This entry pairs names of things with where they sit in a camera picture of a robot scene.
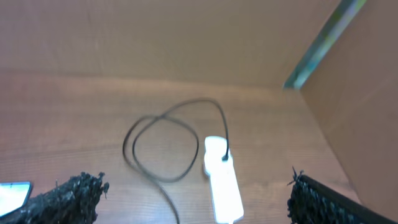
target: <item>phone screen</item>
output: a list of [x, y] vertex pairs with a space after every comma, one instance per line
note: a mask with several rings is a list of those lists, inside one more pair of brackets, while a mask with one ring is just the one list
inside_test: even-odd
[[30, 190], [30, 182], [0, 183], [0, 217], [23, 206]]

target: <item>wooden surface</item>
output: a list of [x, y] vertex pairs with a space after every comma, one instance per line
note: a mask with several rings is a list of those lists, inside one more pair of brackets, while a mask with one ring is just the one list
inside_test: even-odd
[[340, 0], [2, 0], [0, 68], [280, 88]]
[[[292, 166], [358, 200], [297, 91], [32, 73], [0, 75], [0, 182], [31, 180], [37, 195], [54, 188], [55, 180], [102, 171], [111, 186], [96, 223], [173, 223], [161, 194], [125, 164], [122, 141], [140, 116], [202, 96], [217, 99], [226, 113], [244, 205], [239, 223], [290, 223]], [[201, 145], [186, 178], [163, 186], [182, 223], [214, 223], [203, 141], [224, 135], [221, 118], [207, 104], [174, 116], [195, 128]], [[175, 175], [194, 146], [184, 130], [161, 122], [142, 136], [137, 154], [157, 174]]]
[[394, 0], [368, 1], [302, 89], [360, 199], [395, 221], [397, 7]]

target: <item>power cord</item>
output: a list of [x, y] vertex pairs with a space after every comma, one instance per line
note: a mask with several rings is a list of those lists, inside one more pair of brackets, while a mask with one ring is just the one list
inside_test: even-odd
[[[184, 123], [183, 121], [176, 119], [176, 118], [172, 118], [170, 116], [168, 116], [171, 112], [173, 112], [174, 110], [185, 106], [185, 105], [189, 105], [189, 104], [193, 104], [193, 103], [202, 103], [202, 102], [207, 102], [207, 103], [212, 103], [213, 105], [215, 105], [217, 107], [217, 109], [220, 111], [221, 117], [223, 119], [223, 123], [224, 123], [224, 128], [225, 128], [225, 139], [226, 139], [226, 153], [223, 156], [222, 160], [223, 161], [227, 161], [228, 160], [228, 153], [229, 153], [229, 138], [228, 138], [228, 127], [226, 125], [226, 118], [224, 115], [224, 111], [221, 107], [221, 105], [214, 99], [211, 98], [198, 98], [198, 99], [193, 99], [193, 100], [187, 100], [187, 101], [183, 101], [179, 104], [174, 105], [173, 107], [169, 108], [168, 110], [166, 110], [165, 112], [163, 112], [161, 115], [159, 116], [154, 116], [154, 115], [147, 115], [147, 116], [143, 116], [141, 118], [139, 118], [129, 129], [129, 131], [126, 134], [126, 137], [124, 138], [123, 141], [123, 158], [124, 160], [129, 164], [129, 166], [131, 168], [133, 168], [135, 171], [137, 171], [138, 173], [140, 173], [142, 176], [144, 176], [146, 179], [148, 179], [149, 181], [151, 181], [154, 185], [157, 186], [157, 188], [160, 190], [160, 192], [163, 194], [163, 196], [166, 198], [166, 201], [169, 203], [169, 205], [171, 206], [175, 219], [177, 221], [177, 224], [180, 223], [180, 217], [178, 215], [178, 211], [177, 208], [175, 206], [175, 204], [173, 203], [172, 199], [170, 198], [170, 196], [167, 194], [167, 192], [164, 190], [164, 188], [162, 186], [160, 186], [159, 182], [165, 182], [165, 183], [172, 183], [172, 182], [177, 182], [179, 180], [181, 180], [182, 178], [184, 178], [189, 171], [191, 170], [193, 163], [195, 162], [197, 156], [198, 156], [198, 152], [199, 152], [199, 138], [197, 133], [195, 132], [195, 130], [193, 128], [191, 128], [187, 123]], [[151, 119], [152, 121], [149, 122], [147, 125], [145, 125], [136, 135], [136, 137], [134, 138], [133, 142], [132, 142], [132, 157], [134, 159], [134, 162], [136, 164], [134, 164], [132, 161], [130, 161], [127, 158], [127, 154], [126, 154], [126, 149], [127, 149], [127, 142], [130, 138], [130, 135], [132, 133], [132, 131], [137, 127], [137, 125], [141, 122], [143, 122], [144, 120], [147, 119]], [[148, 130], [152, 125], [154, 125], [156, 122], [160, 121], [160, 120], [167, 120], [170, 122], [173, 122], [175, 124], [178, 124], [180, 126], [182, 126], [183, 128], [185, 128], [186, 130], [188, 130], [189, 132], [191, 132], [191, 134], [193, 134], [193, 136], [196, 139], [197, 142], [197, 146], [196, 146], [196, 151], [195, 151], [195, 155], [190, 163], [190, 165], [188, 166], [187, 169], [185, 169], [185, 171], [183, 171], [180, 175], [176, 176], [176, 177], [172, 177], [172, 178], [166, 178], [166, 177], [161, 177], [158, 176], [156, 174], [154, 174], [153, 172], [147, 170], [138, 160], [137, 156], [136, 156], [136, 143], [137, 140], [139, 138], [139, 136], [141, 136], [146, 130]]]

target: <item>brown wall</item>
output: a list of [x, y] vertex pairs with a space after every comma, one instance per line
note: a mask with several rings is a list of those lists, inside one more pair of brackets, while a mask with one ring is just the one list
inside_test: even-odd
[[398, 1], [368, 1], [302, 93], [359, 198], [398, 221]]
[[340, 0], [3, 0], [0, 69], [281, 88]]

